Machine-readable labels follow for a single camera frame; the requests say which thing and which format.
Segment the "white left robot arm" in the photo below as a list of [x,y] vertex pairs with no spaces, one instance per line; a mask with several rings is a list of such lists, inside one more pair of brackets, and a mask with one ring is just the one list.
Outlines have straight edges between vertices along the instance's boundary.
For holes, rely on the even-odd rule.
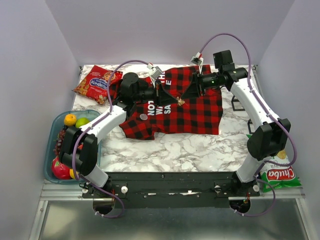
[[118,95],[111,104],[111,110],[80,128],[70,126],[66,130],[59,161],[91,182],[94,185],[93,191],[99,197],[107,197],[111,191],[111,185],[107,182],[109,176],[97,164],[99,142],[116,126],[129,119],[137,104],[149,101],[156,106],[167,106],[177,103],[177,98],[169,94],[160,81],[149,86],[136,73],[126,73],[122,77]]

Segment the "clear round sticker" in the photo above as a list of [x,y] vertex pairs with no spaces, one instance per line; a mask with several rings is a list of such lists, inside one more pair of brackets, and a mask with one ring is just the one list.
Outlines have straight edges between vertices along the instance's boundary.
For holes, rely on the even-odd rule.
[[148,119],[148,116],[146,114],[142,113],[139,115],[139,118],[143,121],[146,121]]

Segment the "red black plaid shirt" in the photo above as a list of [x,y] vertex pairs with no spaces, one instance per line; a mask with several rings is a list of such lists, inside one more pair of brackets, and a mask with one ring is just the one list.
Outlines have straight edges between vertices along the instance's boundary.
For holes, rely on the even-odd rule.
[[[192,73],[198,66],[174,67],[159,76],[164,89],[174,97],[180,97],[192,80]],[[220,89],[207,89],[204,96],[185,99],[185,104],[177,103],[159,106],[152,101],[139,104],[132,116],[120,124],[126,138],[154,140],[155,133],[164,134],[219,134],[219,124],[223,115],[222,93]],[[146,114],[147,120],[141,120]]]

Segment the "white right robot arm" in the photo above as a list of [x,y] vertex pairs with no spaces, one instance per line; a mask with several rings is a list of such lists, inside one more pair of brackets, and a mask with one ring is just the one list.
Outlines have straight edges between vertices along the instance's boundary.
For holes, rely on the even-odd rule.
[[230,50],[213,54],[215,73],[195,72],[181,99],[192,99],[204,95],[207,89],[225,86],[247,112],[255,131],[247,141],[248,155],[235,172],[237,179],[230,183],[230,191],[241,196],[248,190],[249,182],[271,158],[282,151],[287,143],[291,123],[279,118],[261,97],[254,86],[251,71],[236,68]]

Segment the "gold leaf brooch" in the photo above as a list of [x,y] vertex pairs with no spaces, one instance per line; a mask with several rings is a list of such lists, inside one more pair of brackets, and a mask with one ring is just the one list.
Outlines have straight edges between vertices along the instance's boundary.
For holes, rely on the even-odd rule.
[[181,99],[180,97],[177,97],[176,101],[177,101],[177,105],[178,106],[182,106],[182,105],[184,105],[186,103],[186,101]]

